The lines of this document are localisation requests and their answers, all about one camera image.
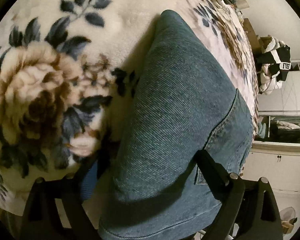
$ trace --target jeans pocket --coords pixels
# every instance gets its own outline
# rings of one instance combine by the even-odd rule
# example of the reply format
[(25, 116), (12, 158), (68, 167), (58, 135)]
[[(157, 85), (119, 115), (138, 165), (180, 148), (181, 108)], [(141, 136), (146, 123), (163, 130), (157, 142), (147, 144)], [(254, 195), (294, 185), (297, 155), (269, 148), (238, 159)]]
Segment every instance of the jeans pocket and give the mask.
[[(253, 140), (252, 117), (239, 90), (225, 118), (211, 131), (204, 147), (228, 172), (238, 173)], [(196, 185), (207, 185), (197, 167)]]

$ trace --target bed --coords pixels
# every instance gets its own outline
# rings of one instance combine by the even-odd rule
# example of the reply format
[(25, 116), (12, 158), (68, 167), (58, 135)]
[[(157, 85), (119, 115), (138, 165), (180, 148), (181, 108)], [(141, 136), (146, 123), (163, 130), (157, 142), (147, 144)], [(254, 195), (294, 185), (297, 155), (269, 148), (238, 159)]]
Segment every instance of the bed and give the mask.
[(61, 179), (120, 142), (155, 22), (176, 11), (239, 89), (258, 83), (231, 6), (211, 0), (18, 0), (0, 22), (0, 208), (21, 216), (38, 177)]

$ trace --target blue denim jeans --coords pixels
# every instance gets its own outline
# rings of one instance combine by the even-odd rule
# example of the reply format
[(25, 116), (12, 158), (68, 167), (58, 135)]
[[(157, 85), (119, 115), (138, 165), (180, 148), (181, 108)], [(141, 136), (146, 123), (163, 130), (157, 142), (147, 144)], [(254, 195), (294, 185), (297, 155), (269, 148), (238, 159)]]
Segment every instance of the blue denim jeans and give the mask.
[(252, 134), (250, 111), (223, 68), (177, 13), (164, 11), (121, 142), (100, 236), (181, 239), (210, 225), (220, 202), (194, 154), (205, 148), (238, 173)]

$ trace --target floral blanket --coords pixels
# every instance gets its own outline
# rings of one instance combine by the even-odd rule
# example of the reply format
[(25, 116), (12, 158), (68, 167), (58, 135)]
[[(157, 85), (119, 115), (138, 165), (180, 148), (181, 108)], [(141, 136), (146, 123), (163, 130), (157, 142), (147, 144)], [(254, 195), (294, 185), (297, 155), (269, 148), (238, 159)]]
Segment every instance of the floral blanket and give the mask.
[(166, 9), (214, 55), (256, 120), (253, 56), (231, 7), (217, 9), (210, 0), (18, 0), (0, 22), (0, 208), (22, 215), (38, 177), (61, 179), (104, 141), (118, 144)]

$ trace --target fleece blanket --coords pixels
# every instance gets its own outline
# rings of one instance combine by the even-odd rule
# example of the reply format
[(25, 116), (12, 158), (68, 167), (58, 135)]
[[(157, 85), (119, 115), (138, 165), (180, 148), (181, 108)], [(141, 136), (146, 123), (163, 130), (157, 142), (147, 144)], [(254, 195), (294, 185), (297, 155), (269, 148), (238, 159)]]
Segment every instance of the fleece blanket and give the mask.
[(0, 22), (0, 208), (22, 215), (38, 177), (61, 179), (93, 152), (115, 149), (166, 9), (218, 60), (257, 127), (254, 60), (231, 7), (210, 0), (18, 0)]

